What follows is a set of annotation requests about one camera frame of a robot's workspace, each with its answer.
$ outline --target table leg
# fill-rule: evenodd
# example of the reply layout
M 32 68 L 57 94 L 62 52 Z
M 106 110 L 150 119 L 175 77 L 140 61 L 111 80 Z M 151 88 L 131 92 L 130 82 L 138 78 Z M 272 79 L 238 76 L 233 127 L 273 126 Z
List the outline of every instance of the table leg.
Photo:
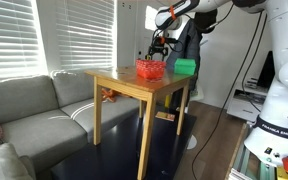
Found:
M 102 91 L 94 77 L 94 144 L 101 143 Z
M 184 109 L 185 109 L 185 102 L 186 102 L 187 94 L 188 94 L 188 88 L 189 88 L 189 81 L 186 83 L 186 85 L 183 88 L 180 117 L 178 119 L 178 125 L 177 125 L 177 131 L 176 131 L 177 135 L 180 135 L 182 131 L 182 125 L 184 121 Z
M 141 146 L 141 156 L 138 167 L 137 179 L 144 179 L 146 174 L 146 166 L 148 161 L 148 154 L 150 150 L 151 144 L 151 135 L 153 129 L 153 121 L 154 121 L 154 113 L 156 106 L 156 98 L 152 93 L 148 97 L 147 105 L 146 105 L 146 114 L 144 121 L 144 130 L 143 130 L 143 138 L 142 138 L 142 146 Z
M 143 118 L 144 115 L 144 101 L 140 100 L 140 113 L 139 113 L 139 118 Z

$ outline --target table top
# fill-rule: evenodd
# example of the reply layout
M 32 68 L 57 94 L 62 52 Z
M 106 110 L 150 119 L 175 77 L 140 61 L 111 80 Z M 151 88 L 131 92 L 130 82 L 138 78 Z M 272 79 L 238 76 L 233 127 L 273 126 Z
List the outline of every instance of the table top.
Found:
M 86 70 L 85 73 L 149 92 L 154 92 L 168 85 L 187 81 L 194 77 L 194 75 L 175 74 L 173 71 L 165 70 L 162 79 L 148 80 L 137 76 L 135 67 L 91 69 Z

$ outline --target white cabinet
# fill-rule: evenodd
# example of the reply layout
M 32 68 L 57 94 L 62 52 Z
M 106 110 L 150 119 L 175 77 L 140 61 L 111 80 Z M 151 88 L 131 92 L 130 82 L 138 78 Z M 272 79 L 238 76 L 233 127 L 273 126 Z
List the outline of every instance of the white cabinet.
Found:
M 267 91 L 265 89 L 252 89 L 248 87 L 245 87 L 244 90 L 245 93 L 241 82 L 235 84 L 227 114 L 253 122 L 260 113 L 257 109 L 262 109 Z

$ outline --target cable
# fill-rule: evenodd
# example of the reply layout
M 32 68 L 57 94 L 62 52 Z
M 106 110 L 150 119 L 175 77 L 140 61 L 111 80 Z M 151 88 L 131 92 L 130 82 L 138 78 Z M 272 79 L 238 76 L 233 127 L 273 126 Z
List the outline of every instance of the cable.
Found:
M 256 36 L 256 34 L 257 34 L 257 30 L 258 30 L 258 27 L 259 27 L 259 24 L 260 24 L 261 17 L 262 17 L 262 12 L 261 12 L 260 15 L 259 15 L 259 18 L 258 18 L 258 21 L 257 21 L 257 25 L 256 25 L 256 28 L 255 28 L 255 31 L 254 31 L 254 35 L 253 35 L 252 40 L 251 40 L 251 42 L 250 42 L 250 45 L 249 45 L 249 47 L 248 47 L 247 53 L 246 53 L 246 55 L 245 55 L 245 57 L 244 57 L 243 63 L 242 63 L 242 65 L 241 65 L 241 67 L 240 67 L 240 69 L 239 69 L 239 71 L 238 71 L 238 73 L 237 73 L 237 75 L 236 75 L 236 77 L 235 77 L 235 79 L 234 79 L 234 81 L 233 81 L 233 84 L 232 84 L 232 86 L 231 86 L 231 89 L 230 89 L 230 91 L 229 91 L 229 93 L 228 93 L 228 95 L 227 95 L 227 97 L 226 97 L 226 99 L 225 99 L 224 105 L 223 105 L 223 107 L 221 108 L 221 111 L 220 111 L 220 114 L 219 114 L 219 116 L 218 116 L 216 125 L 215 125 L 213 131 L 211 132 L 211 135 L 208 137 L 208 139 L 206 140 L 206 142 L 204 143 L 204 145 L 202 146 L 202 148 L 197 152 L 197 154 L 195 155 L 195 157 L 194 157 L 194 159 L 193 159 L 193 162 L 192 162 L 192 172 L 193 172 L 194 178 L 195 178 L 196 180 L 197 180 L 197 178 L 196 178 L 196 175 L 195 175 L 195 172 L 194 172 L 194 162 L 195 162 L 195 160 L 197 159 L 197 156 L 198 156 L 198 155 L 203 151 L 203 149 L 206 147 L 206 145 L 208 144 L 208 142 L 210 141 L 211 137 L 213 136 L 214 132 L 216 131 L 216 129 L 217 129 L 217 127 L 218 127 L 218 124 L 219 124 L 219 122 L 220 122 L 220 118 L 221 118 L 221 115 L 222 115 L 222 113 L 223 113 L 224 107 L 225 107 L 225 105 L 226 105 L 226 103 L 227 103 L 227 101 L 228 101 L 228 99 L 229 99 L 229 96 L 230 96 L 230 94 L 231 94 L 231 92 L 232 92 L 232 90 L 233 90 L 234 84 L 236 83 L 236 80 L 237 80 L 238 76 L 240 75 L 240 73 L 241 73 L 241 71 L 242 71 L 242 68 L 243 68 L 243 66 L 244 66 L 244 64 L 245 64 L 245 61 L 246 61 L 246 59 L 247 59 L 247 56 L 248 56 L 248 54 L 249 54 L 249 52 L 250 52 L 250 49 L 251 49 L 251 47 L 252 47 L 252 45 L 253 45 L 253 41 L 254 41 L 255 36 Z
M 254 61 L 254 59 L 255 59 L 255 56 L 256 56 L 256 54 L 257 54 L 258 47 L 259 47 L 260 44 L 261 44 L 263 32 L 264 32 L 265 25 L 266 25 L 266 20 L 267 20 L 267 14 L 266 14 L 265 19 L 264 19 L 264 24 L 263 24 L 263 27 L 262 27 L 261 35 L 260 35 L 260 37 L 259 37 L 259 39 L 258 39 L 258 43 L 257 43 L 256 49 L 255 49 L 253 58 L 252 58 L 252 60 L 251 60 L 250 65 L 248 66 L 248 68 L 247 68 L 247 70 L 246 70 L 246 72 L 245 72 L 245 74 L 244 74 L 244 76 L 243 76 L 243 80 L 242 80 L 242 89 L 243 89 L 243 92 L 244 92 L 245 96 L 247 97 L 247 99 L 249 100 L 249 102 L 255 107 L 255 109 L 256 109 L 258 112 L 261 112 L 261 110 L 259 110 L 259 109 L 256 107 L 256 105 L 252 102 L 252 99 L 251 99 L 250 97 L 248 97 L 247 94 L 246 94 L 246 92 L 245 92 L 244 81 L 245 81 L 246 74 L 248 73 L 248 70 L 250 69 L 250 67 L 251 67 L 251 65 L 252 65 L 252 63 L 253 63 L 253 61 Z

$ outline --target couch cushion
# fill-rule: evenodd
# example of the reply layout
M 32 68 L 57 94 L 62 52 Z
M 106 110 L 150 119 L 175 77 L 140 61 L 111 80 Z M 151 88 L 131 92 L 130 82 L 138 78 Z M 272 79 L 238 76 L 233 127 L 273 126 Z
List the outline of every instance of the couch cushion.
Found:
M 0 80 L 0 123 L 58 108 L 48 76 Z
M 94 127 L 94 101 L 89 99 L 69 106 L 65 106 L 62 110 L 69 114 L 77 123 L 79 123 L 87 132 L 88 142 L 93 142 Z M 139 101 L 133 98 L 117 96 L 116 102 L 102 103 L 102 128 L 104 133 L 111 129 L 125 118 L 139 110 Z
M 0 146 L 0 180 L 33 180 L 9 143 Z
M 93 97 L 93 77 L 84 71 L 53 71 L 52 78 L 60 107 Z
M 86 132 L 61 110 L 53 110 L 2 125 L 4 141 L 18 155 L 28 155 L 36 172 L 49 168 L 87 143 Z

